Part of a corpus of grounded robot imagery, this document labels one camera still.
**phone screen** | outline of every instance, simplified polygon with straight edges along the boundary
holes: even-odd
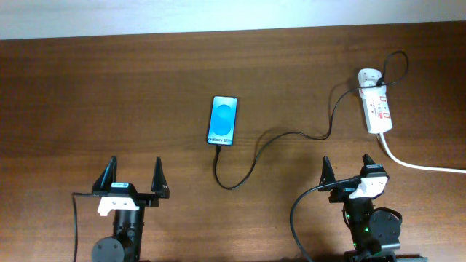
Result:
[[[207,142],[213,145],[233,144],[238,99],[215,96],[212,102]]]

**charging cable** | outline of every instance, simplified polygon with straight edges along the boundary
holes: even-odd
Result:
[[[406,68],[405,68],[405,71],[403,72],[403,75],[400,76],[400,78],[396,79],[395,81],[392,81],[392,82],[388,82],[388,83],[384,83],[383,85],[384,86],[381,86],[382,82],[384,81],[384,78],[385,78],[385,68],[387,67],[388,65],[388,62],[390,60],[390,58],[392,58],[394,55],[402,55],[404,56],[404,58],[406,59]],[[267,141],[267,143],[265,143],[261,149],[259,149],[256,157],[254,158],[253,160],[253,163],[248,171],[248,173],[246,174],[246,176],[236,185],[234,186],[225,186],[223,185],[220,180],[218,179],[218,176],[217,176],[217,164],[218,164],[218,158],[220,157],[220,151],[221,151],[221,146],[216,146],[216,155],[215,157],[213,158],[213,175],[216,179],[216,182],[217,184],[223,188],[223,189],[226,189],[226,190],[234,190],[236,188],[239,188],[241,187],[250,177],[251,173],[253,172],[254,170],[254,167],[256,166],[256,163],[262,153],[262,151],[267,148],[268,146],[270,146],[270,144],[272,144],[275,140],[277,140],[278,138],[281,138],[281,137],[284,137],[286,135],[300,135],[300,136],[303,136],[307,139],[310,139],[310,140],[316,140],[316,141],[322,141],[322,140],[326,140],[327,138],[330,137],[330,134],[332,133],[332,126],[333,126],[333,116],[335,114],[335,110],[336,108],[338,107],[338,104],[340,103],[340,101],[348,94],[350,94],[351,92],[354,92],[356,90],[366,90],[368,88],[373,88],[373,87],[378,87],[377,89],[382,89],[382,87],[388,87],[388,86],[391,86],[393,84],[397,84],[398,82],[400,82],[401,80],[404,79],[404,77],[406,76],[406,74],[408,73],[408,69],[409,69],[409,59],[408,59],[408,55],[406,55],[406,53],[404,51],[401,51],[401,50],[398,50],[398,51],[395,51],[391,54],[389,54],[386,58],[385,58],[385,61],[384,61],[384,72],[382,74],[382,78],[383,80],[379,83],[379,82],[373,82],[373,84],[366,84],[365,86],[360,86],[360,87],[356,87],[356,88],[353,88],[353,89],[350,89],[350,90],[347,90],[346,92],[343,93],[343,95],[340,96],[340,98],[336,101],[335,103],[335,106],[333,107],[333,110],[332,110],[332,114],[330,116],[330,120],[329,120],[329,123],[328,123],[328,131],[326,134],[322,135],[322,136],[311,136],[311,135],[307,135],[303,132],[299,132],[299,131],[289,131],[289,132],[284,132],[283,134],[280,134],[280,135],[277,135],[275,137],[273,137],[271,140]]]
[[[416,164],[408,164],[405,163],[395,156],[393,156],[392,152],[388,149],[387,141],[385,141],[385,136],[384,133],[379,133],[377,135],[377,138],[379,139],[380,143],[384,147],[385,152],[387,152],[387,155],[395,162],[398,164],[401,164],[402,166],[405,167],[410,167],[410,168],[415,168],[419,170],[427,170],[427,171],[440,171],[440,172],[455,172],[455,173],[461,173],[461,174],[466,174],[466,170],[458,170],[458,169],[453,169],[453,168],[445,168],[445,167],[424,167],[424,166],[419,166]]]
[[[99,197],[98,194],[93,193],[71,193],[71,198],[73,200],[73,217],[74,217],[74,255],[73,262],[76,262],[78,256],[78,208],[76,206],[76,196],[78,197]]]
[[[327,188],[327,187],[332,187],[332,186],[336,186],[336,185],[339,185],[339,184],[342,184],[342,183],[346,183],[346,182],[349,182],[349,181],[356,181],[356,177],[354,178],[349,178],[349,179],[344,179],[344,180],[340,180],[340,181],[337,181],[337,182],[333,182],[333,183],[328,183],[328,184],[324,184],[324,185],[320,185],[320,186],[316,186],[316,187],[313,187],[309,190],[306,190],[303,194],[301,194],[301,196],[298,197],[298,199],[296,199],[296,201],[294,202],[293,206],[291,207],[291,211],[290,211],[290,228],[291,228],[291,233],[293,235],[293,238],[294,240],[296,241],[296,244],[298,245],[299,249],[301,250],[303,256],[306,258],[306,260],[308,262],[314,262],[310,255],[306,252],[306,250],[304,249],[304,246],[303,244],[299,241],[299,238],[298,238],[298,234],[296,233],[296,230],[294,229],[294,211],[296,209],[296,207],[298,206],[298,203],[305,197],[307,196],[308,194],[311,194],[313,191],[316,191],[318,189],[321,189],[321,188]]]

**white bracket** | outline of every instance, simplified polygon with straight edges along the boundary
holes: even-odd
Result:
[[[102,196],[97,212],[107,216],[112,210],[139,210],[131,197]]]
[[[361,183],[356,190],[350,194],[350,199],[359,197],[375,197],[380,195],[387,185],[388,177],[379,176],[373,178],[361,178]]]

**white cable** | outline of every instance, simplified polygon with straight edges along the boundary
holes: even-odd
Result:
[[[440,172],[457,172],[457,173],[462,173],[466,174],[466,170],[458,170],[458,169],[453,169],[453,168],[443,168],[443,167],[423,167],[423,166],[418,166],[415,164],[408,164],[405,163],[395,156],[393,156],[392,152],[388,149],[387,142],[385,141],[384,133],[379,133],[377,138],[380,140],[382,145],[384,146],[385,152],[387,152],[387,155],[393,159],[393,161],[397,162],[398,164],[401,164],[405,167],[410,167],[410,168],[415,168],[415,169],[420,169],[420,170],[429,170],[429,171],[440,171]]]

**white wall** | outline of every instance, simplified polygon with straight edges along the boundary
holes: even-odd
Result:
[[[0,39],[465,18],[465,0],[0,0]]]

